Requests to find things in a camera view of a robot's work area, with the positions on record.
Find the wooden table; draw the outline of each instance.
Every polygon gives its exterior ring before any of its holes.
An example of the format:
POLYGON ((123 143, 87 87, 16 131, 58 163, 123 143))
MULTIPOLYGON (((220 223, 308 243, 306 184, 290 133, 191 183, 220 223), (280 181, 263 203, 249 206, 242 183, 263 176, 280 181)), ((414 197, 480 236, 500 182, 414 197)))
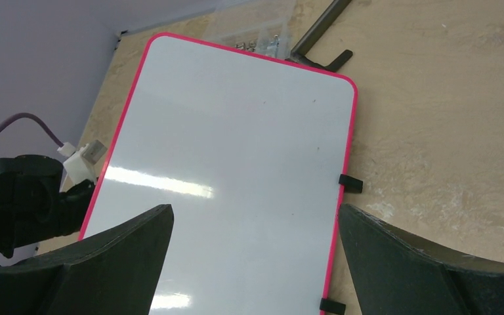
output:
MULTIPOLYGON (((297 1, 294 41, 330 2, 297 1)), ((153 34, 200 38, 208 21, 123 37, 81 143, 110 143, 153 34)), ((365 185, 345 199, 409 232, 504 262, 504 1, 353 0, 308 57, 327 64, 343 49, 355 55, 340 73, 359 89, 349 173, 365 185)), ((337 246, 330 297, 360 314, 337 246)))

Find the purple cable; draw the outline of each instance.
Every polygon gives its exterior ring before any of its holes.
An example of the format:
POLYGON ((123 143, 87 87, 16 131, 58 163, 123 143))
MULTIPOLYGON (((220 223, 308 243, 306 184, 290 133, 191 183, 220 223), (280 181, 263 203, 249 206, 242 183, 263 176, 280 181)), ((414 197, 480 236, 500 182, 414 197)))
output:
POLYGON ((5 130, 11 123, 14 123, 15 121, 19 120, 20 118, 30 118, 31 120, 35 121, 44 131, 49 135, 49 137, 57 143, 59 148, 61 148, 64 143, 57 138, 57 136, 49 129, 49 127, 41 120, 39 117, 37 117, 34 114, 30 113, 18 113, 10 116, 9 118, 6 118, 2 123, 0 123, 0 133, 1 131, 5 130))

